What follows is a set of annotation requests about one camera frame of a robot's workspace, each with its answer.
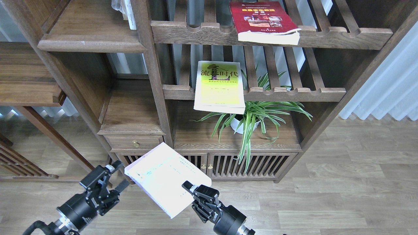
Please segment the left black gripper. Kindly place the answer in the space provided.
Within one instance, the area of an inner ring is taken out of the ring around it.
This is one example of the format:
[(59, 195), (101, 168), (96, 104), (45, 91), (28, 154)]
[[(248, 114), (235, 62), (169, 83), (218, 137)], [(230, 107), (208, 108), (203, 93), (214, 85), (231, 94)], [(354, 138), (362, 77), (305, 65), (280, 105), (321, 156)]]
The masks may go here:
[(130, 185), (123, 180), (113, 190), (107, 185), (111, 174), (123, 166), (120, 160), (105, 167), (97, 166), (81, 181), (85, 189), (81, 194), (75, 194), (57, 210), (61, 217), (56, 221), (57, 233), (81, 232), (98, 215), (103, 216), (119, 202), (119, 195)]

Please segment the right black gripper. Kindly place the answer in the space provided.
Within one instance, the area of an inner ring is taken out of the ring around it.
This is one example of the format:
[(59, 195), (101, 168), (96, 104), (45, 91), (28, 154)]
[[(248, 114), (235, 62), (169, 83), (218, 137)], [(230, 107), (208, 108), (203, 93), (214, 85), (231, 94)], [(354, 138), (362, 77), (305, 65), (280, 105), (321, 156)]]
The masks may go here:
[(203, 223), (214, 223), (214, 232), (218, 235), (254, 235), (255, 231), (248, 229), (244, 223), (246, 216), (232, 205), (225, 207), (219, 201), (219, 191), (205, 185), (194, 185), (186, 180), (182, 187), (190, 193), (194, 201), (192, 209)]

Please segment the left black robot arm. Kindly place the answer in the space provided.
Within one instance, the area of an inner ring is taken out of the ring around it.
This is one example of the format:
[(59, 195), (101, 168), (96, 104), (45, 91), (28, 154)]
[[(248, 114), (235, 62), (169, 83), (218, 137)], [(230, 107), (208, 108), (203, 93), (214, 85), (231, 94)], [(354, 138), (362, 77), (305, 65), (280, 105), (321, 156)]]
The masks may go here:
[(108, 190), (109, 178), (123, 163), (117, 160), (105, 167), (101, 165), (93, 169), (80, 181), (85, 189), (81, 194), (75, 194), (57, 210), (61, 217), (54, 223), (46, 225), (42, 221), (35, 221), (24, 231), (30, 235), (39, 228), (45, 235), (78, 235), (98, 215), (105, 215), (120, 200), (120, 193), (130, 184), (123, 180), (115, 189)]

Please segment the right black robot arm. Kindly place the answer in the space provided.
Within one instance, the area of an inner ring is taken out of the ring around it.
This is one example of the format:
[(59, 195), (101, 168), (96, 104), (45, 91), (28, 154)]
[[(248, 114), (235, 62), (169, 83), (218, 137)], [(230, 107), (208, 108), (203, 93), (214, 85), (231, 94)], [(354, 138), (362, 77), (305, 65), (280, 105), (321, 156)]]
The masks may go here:
[(219, 191), (205, 185), (193, 185), (186, 180), (182, 187), (190, 193), (194, 201), (192, 208), (203, 223), (214, 223), (214, 232), (218, 235), (254, 235), (255, 231), (248, 229), (244, 223), (246, 216), (238, 209), (229, 205), (226, 207), (219, 199)]

